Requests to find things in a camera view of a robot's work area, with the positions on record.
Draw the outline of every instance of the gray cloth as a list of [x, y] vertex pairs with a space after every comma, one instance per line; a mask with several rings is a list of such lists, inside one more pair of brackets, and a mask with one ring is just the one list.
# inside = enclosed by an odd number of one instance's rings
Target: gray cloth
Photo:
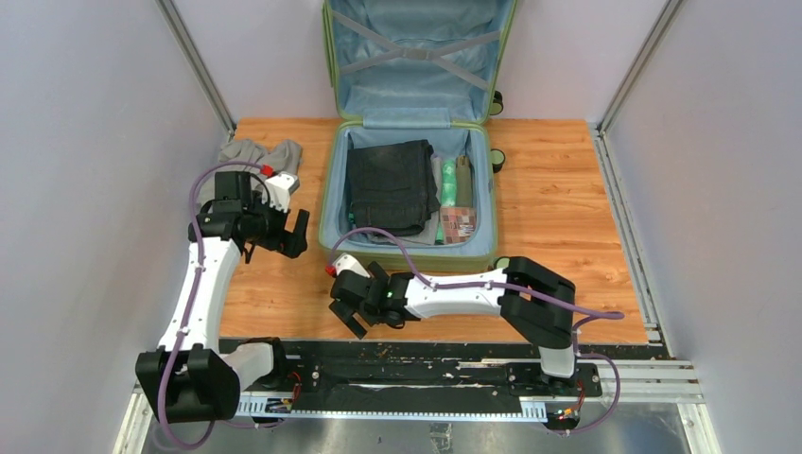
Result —
[[[304, 149], [296, 142], [285, 140], [278, 144], [272, 151], [255, 143], [251, 139], [233, 140], [224, 145], [218, 156], [218, 161], [225, 163], [228, 161], [245, 161], [248, 163], [270, 166], [278, 172], [287, 172], [298, 175], [298, 166], [301, 164], [301, 153]], [[250, 166], [228, 166], [220, 171], [246, 171], [258, 174], [259, 169]], [[262, 192], [262, 185], [256, 180], [251, 182], [253, 190]], [[206, 180], [200, 187], [198, 203], [203, 204], [215, 197], [215, 179]]]
[[[431, 157], [431, 173], [434, 176], [434, 184], [437, 186], [437, 200], [443, 195], [443, 158], [437, 156]], [[431, 214], [431, 218], [427, 221], [423, 232], [418, 235], [400, 236], [398, 239], [404, 243], [405, 246], [421, 246], [428, 245], [434, 246], [434, 241], [437, 238], [437, 228], [440, 226], [440, 210]], [[390, 243], [390, 240], [382, 235], [368, 234], [368, 238], [373, 243]]]

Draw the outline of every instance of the black jeans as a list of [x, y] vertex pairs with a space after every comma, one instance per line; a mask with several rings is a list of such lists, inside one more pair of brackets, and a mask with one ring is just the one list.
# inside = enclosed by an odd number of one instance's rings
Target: black jeans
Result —
[[348, 151], [346, 181], [357, 227], [419, 234], [440, 209], [427, 140]]

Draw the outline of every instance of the suitcase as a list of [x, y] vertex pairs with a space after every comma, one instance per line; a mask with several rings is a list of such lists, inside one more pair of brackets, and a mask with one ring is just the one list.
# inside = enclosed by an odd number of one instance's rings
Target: suitcase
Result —
[[[326, 0], [323, 34], [338, 127], [324, 189], [319, 241], [330, 252], [349, 220], [346, 156], [350, 148], [427, 139], [444, 159], [472, 164], [477, 223], [465, 242], [408, 247], [421, 271], [483, 271], [497, 248], [489, 114], [503, 108], [495, 91], [515, 0]], [[367, 265], [405, 270], [394, 245], [365, 235], [338, 253]]]

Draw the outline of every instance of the wooden platform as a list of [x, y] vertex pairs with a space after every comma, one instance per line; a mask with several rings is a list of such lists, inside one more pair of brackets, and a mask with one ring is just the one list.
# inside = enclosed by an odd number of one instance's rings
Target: wooden platform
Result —
[[[326, 165], [338, 119], [240, 121], [237, 139], [270, 148], [283, 139], [304, 147], [301, 188], [292, 207], [311, 212], [309, 249], [289, 260], [257, 251], [236, 269], [220, 335], [300, 339], [354, 339], [329, 310], [332, 279], [318, 244]], [[577, 304], [620, 310], [626, 319], [583, 328], [584, 343], [646, 341], [635, 293], [587, 126], [580, 121], [492, 120], [491, 143], [507, 155], [497, 174], [499, 255], [526, 255], [571, 279]], [[370, 329], [367, 339], [405, 341], [511, 341], [523, 339], [503, 320], [450, 316], [407, 323], [403, 330]]]

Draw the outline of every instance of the suitcase lid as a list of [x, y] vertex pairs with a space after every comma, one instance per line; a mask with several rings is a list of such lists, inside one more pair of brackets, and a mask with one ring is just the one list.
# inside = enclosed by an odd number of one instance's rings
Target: suitcase lid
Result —
[[340, 116], [365, 127], [483, 123], [516, 0], [327, 0]]

